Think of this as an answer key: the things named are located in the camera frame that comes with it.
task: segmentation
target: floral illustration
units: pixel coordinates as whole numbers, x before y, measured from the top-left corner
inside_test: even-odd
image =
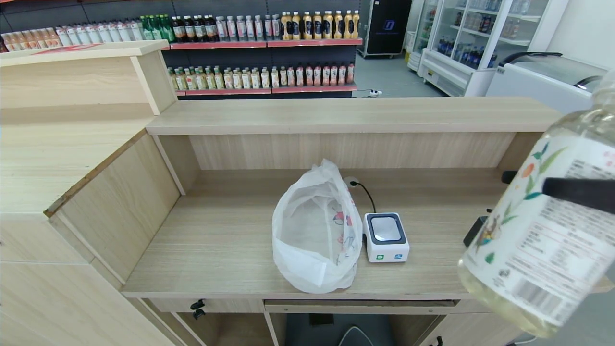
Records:
[[[515,178],[513,181],[513,183],[517,184],[515,189],[519,188],[519,185],[523,185],[523,183],[525,183],[525,195],[515,203],[513,203],[513,201],[508,203],[508,206],[504,210],[504,214],[501,216],[501,221],[500,214],[493,215],[493,217],[489,218],[487,223],[484,224],[483,228],[481,228],[478,239],[476,240],[476,253],[478,253],[478,250],[482,246],[489,244],[494,239],[497,239],[503,225],[518,217],[518,215],[515,215],[515,210],[521,205],[521,203],[535,199],[536,197],[542,195],[542,188],[540,186],[538,186],[537,189],[534,189],[536,188],[536,183],[541,181],[541,174],[545,173],[553,162],[555,162],[557,157],[564,150],[566,150],[566,148],[561,148],[551,155],[546,156],[548,148],[549,143],[547,142],[541,151],[533,153],[531,156],[536,160],[536,162],[529,163],[523,168],[523,170],[521,170],[520,179],[519,176]],[[495,252],[491,252],[485,256],[485,262],[491,264],[494,258]]]

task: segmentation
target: wooden countertop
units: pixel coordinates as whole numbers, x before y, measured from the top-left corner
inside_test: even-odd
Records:
[[[463,237],[506,186],[495,169],[343,170],[369,189],[378,211],[401,216],[410,240],[404,264],[371,264],[365,246],[352,286],[305,294],[272,258],[271,216],[304,170],[204,171],[151,241],[122,292],[127,297],[259,299],[464,299],[457,261]],[[371,204],[352,189],[363,214]],[[597,291],[609,291],[606,278]]]
[[[154,40],[21,50],[2,53],[0,67],[93,58],[137,57],[168,46],[166,40]]]
[[[176,102],[154,135],[544,132],[561,113],[523,97],[406,97]]]
[[[154,117],[149,105],[2,110],[2,213],[42,213]]]

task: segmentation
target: drawer handle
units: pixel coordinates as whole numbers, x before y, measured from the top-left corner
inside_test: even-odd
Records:
[[[205,306],[205,303],[203,303],[203,300],[199,299],[199,301],[197,301],[196,303],[192,303],[192,305],[190,305],[190,310],[197,310],[204,306]]]
[[[438,341],[438,344],[436,346],[443,346],[444,345],[444,343],[442,342],[442,337],[441,336],[438,336],[435,339]]]

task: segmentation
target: red shelf edge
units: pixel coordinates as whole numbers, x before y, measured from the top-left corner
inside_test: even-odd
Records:
[[[220,89],[220,90],[190,90],[186,96],[216,96],[216,95],[264,95],[271,94],[271,89]]]
[[[358,46],[362,38],[302,39],[299,41],[267,41],[267,47]]]
[[[171,50],[186,49],[234,49],[234,48],[265,48],[265,41],[241,41],[241,42],[193,42],[193,43],[171,43]]]
[[[304,87],[276,87],[273,88],[272,94],[291,94],[294,92],[341,92],[341,91],[356,91],[356,84],[346,84],[344,86],[304,86]]]

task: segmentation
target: barcode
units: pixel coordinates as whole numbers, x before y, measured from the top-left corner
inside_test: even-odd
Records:
[[[529,305],[538,309],[541,313],[551,316],[555,309],[560,306],[562,299],[555,296],[537,285],[523,280],[517,285],[513,293],[525,300]]]

